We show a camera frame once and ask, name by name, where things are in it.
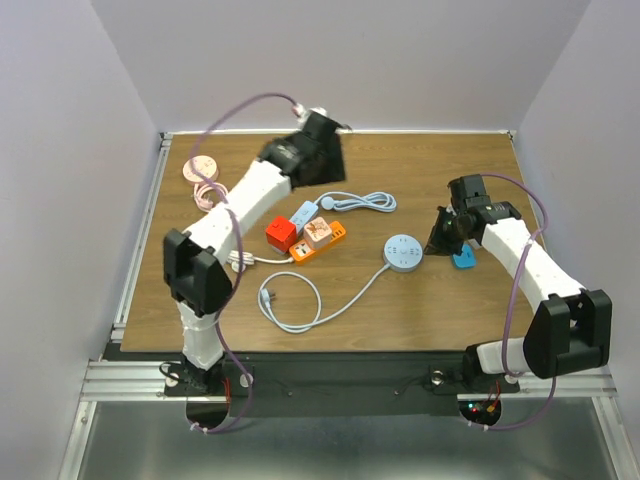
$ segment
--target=red adapter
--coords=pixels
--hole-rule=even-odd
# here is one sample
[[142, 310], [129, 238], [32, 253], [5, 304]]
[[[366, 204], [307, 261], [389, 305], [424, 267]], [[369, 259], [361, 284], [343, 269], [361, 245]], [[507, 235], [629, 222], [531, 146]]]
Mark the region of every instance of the red adapter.
[[285, 253], [298, 240], [295, 224], [284, 217], [276, 217], [267, 227], [267, 242], [280, 252]]

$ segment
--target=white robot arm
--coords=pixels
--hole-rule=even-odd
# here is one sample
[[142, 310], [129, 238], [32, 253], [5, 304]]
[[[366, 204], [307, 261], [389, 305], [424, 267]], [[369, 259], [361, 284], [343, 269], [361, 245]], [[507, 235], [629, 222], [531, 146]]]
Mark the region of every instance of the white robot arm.
[[294, 188], [345, 179], [340, 124], [323, 110], [307, 112], [302, 128], [269, 142], [245, 176], [206, 216], [183, 232], [164, 239], [164, 280], [180, 311], [183, 355], [194, 377], [209, 371], [222, 357], [215, 331], [218, 312], [232, 286], [222, 266], [236, 247], [229, 215], [233, 212], [243, 236], [269, 208]]
[[[510, 203], [491, 202], [480, 175], [460, 177], [449, 188], [451, 208], [439, 207], [425, 254], [460, 254], [464, 241], [474, 239], [515, 277], [530, 245], [519, 287], [535, 315], [525, 337], [508, 340], [509, 370], [549, 378], [605, 365], [611, 336], [609, 297], [601, 290], [586, 290], [567, 275], [531, 240]], [[469, 347], [469, 376], [505, 372], [502, 351], [502, 340]]]

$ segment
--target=white plug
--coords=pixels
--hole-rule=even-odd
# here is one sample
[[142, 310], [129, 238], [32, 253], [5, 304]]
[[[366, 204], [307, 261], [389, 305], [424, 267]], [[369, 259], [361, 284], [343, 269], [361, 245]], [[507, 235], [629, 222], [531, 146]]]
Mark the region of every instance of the white plug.
[[299, 103], [293, 107], [293, 113], [298, 117], [298, 124], [301, 126], [307, 122], [307, 119], [309, 118], [309, 115], [311, 115], [311, 112], [316, 112], [322, 115], [323, 117], [329, 118], [329, 114], [322, 107], [313, 107], [313, 108], [306, 109], [304, 108], [304, 106], [302, 106]]
[[512, 377], [511, 375], [505, 374], [504, 381], [511, 385], [515, 385], [516, 383], [518, 383], [518, 377]]
[[[276, 249], [275, 247], [274, 247], [274, 250], [282, 254], [282, 252], [280, 252], [280, 250]], [[229, 256], [227, 257], [227, 262], [231, 264], [231, 270], [233, 270], [236, 273], [240, 271], [240, 253], [237, 250], [231, 250], [231, 252], [229, 253]], [[283, 260], [270, 260], [268, 258], [256, 257], [250, 252], [243, 252], [243, 255], [242, 255], [243, 271], [246, 270], [246, 268], [249, 265], [255, 265], [256, 262], [270, 263], [272, 265], [281, 265], [285, 263], [293, 263], [293, 258], [289, 257]]]
[[271, 308], [271, 300], [275, 300], [275, 298], [276, 298], [275, 292], [270, 292], [266, 288], [262, 288], [260, 290], [260, 300], [262, 301], [262, 304], [265, 307]]

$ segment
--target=orange power strip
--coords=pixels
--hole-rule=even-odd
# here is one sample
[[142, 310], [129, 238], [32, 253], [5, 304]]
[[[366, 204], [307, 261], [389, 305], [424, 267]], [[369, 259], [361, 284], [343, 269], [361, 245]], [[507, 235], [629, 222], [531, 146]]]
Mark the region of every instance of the orange power strip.
[[313, 250], [306, 240], [300, 240], [298, 243], [289, 247], [289, 253], [296, 263], [303, 265], [311, 260], [314, 256], [329, 250], [334, 245], [340, 243], [347, 236], [347, 231], [337, 220], [329, 224], [331, 227], [331, 240], [328, 244], [319, 250]]

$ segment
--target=small blue block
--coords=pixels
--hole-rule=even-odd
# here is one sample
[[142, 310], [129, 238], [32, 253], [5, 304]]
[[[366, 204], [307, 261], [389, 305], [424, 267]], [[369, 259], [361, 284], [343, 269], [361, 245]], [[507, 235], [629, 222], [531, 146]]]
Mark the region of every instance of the small blue block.
[[456, 268], [465, 269], [473, 268], [476, 266], [476, 257], [473, 254], [473, 249], [466, 243], [462, 246], [462, 254], [451, 255], [451, 260]]

